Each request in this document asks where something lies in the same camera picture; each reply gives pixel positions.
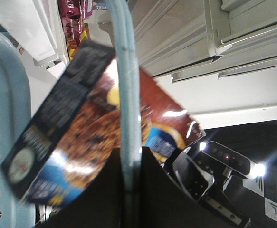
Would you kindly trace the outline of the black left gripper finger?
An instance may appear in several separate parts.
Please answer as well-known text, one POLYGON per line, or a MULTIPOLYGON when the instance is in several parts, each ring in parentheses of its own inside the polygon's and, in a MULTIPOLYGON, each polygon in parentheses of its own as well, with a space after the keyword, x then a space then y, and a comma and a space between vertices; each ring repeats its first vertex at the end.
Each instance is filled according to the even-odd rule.
POLYGON ((122 224, 123 180, 120 149, 112 150, 106 164, 87 189, 37 228, 119 228, 122 224))

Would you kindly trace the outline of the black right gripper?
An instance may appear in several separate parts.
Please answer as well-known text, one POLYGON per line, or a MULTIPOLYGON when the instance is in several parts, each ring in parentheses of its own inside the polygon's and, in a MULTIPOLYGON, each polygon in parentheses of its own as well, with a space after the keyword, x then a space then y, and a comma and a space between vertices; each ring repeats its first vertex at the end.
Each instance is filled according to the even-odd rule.
POLYGON ((246 228, 251 224, 223 192, 232 175, 246 177, 204 154, 205 146, 192 144, 168 154, 164 169, 173 179, 143 147, 139 227, 246 228))

